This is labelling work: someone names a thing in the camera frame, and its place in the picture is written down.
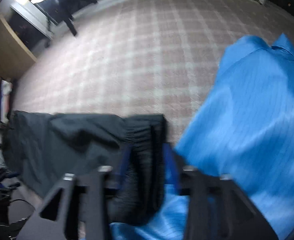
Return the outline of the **dark grey trousers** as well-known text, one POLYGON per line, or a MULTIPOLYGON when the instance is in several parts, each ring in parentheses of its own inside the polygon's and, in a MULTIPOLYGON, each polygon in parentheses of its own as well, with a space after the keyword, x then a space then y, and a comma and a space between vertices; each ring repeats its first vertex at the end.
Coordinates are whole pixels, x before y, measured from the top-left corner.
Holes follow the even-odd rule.
POLYGON ((112 222, 146 224, 164 200, 162 145, 167 120, 161 114, 56 114, 15 111, 3 133, 7 167, 44 197, 66 173, 85 175, 113 165, 131 148, 120 191, 108 203, 112 222))

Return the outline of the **blue shiny shirt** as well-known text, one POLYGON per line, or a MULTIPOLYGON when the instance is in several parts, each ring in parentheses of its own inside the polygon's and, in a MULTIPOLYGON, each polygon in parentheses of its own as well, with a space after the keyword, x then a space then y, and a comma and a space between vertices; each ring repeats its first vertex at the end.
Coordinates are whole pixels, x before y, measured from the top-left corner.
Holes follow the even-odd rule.
POLYGON ((175 147, 195 167, 190 197, 167 175, 165 202, 114 239, 294 239, 294 46, 245 36, 175 147))

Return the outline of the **white blue striped garment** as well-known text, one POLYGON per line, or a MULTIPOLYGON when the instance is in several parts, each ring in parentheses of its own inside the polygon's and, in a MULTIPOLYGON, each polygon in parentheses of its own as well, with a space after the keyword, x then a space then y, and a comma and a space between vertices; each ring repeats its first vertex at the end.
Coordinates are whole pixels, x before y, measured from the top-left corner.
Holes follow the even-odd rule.
POLYGON ((8 123, 8 114, 10 112, 10 96, 12 93, 12 83, 0 81, 0 123, 8 123))

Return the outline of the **light wooden board panel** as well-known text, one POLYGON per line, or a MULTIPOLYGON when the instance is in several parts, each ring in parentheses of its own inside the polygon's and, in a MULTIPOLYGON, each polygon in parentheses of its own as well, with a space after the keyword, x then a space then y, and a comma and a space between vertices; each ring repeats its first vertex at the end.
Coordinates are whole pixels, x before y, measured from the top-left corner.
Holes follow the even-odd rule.
POLYGON ((0 77, 20 79, 36 61, 0 13, 0 77))

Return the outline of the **plaid pink table cloth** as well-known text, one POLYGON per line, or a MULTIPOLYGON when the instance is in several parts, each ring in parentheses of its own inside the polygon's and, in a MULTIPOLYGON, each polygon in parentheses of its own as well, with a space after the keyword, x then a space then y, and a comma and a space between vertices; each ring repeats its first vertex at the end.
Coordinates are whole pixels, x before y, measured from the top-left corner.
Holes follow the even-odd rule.
POLYGON ((294 17, 252 0, 128 0, 76 17, 20 79, 14 109, 162 113, 177 142, 214 83, 226 47, 245 35, 294 44, 294 17))

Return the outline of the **black light tripod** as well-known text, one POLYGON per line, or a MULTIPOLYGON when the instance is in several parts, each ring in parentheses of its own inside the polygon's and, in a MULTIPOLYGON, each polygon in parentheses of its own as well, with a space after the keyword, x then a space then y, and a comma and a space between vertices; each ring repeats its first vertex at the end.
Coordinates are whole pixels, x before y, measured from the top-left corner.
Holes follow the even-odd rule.
POLYGON ((88 3, 94 3, 94 4, 98 3, 97 0, 55 0, 55 3, 58 7, 60 17, 62 18, 63 22, 66 23, 68 29, 73 34, 73 36, 76 36, 78 33, 77 33, 76 28, 73 24, 74 17, 70 13, 70 11, 68 9, 68 5, 75 3, 75 2, 80 2, 80 1, 85 1, 88 3))

